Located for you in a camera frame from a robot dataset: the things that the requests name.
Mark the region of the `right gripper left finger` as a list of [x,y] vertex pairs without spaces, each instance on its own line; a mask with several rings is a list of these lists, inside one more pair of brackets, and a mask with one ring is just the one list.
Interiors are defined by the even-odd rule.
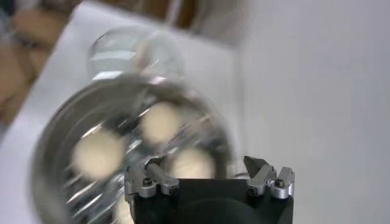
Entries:
[[149,158],[127,167],[124,174],[124,197],[128,203],[131,203],[136,195],[152,198],[156,196],[158,188],[167,196],[175,197],[180,194],[179,180],[160,167],[163,158]]

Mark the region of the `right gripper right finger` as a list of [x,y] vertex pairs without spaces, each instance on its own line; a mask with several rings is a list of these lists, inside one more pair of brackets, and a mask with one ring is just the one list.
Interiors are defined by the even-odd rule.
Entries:
[[270,189],[273,198],[284,200],[294,196],[295,173],[292,168],[282,167],[277,175],[274,167],[264,159],[251,156],[244,157],[244,165],[250,177],[247,186],[251,197],[264,195],[266,188]]

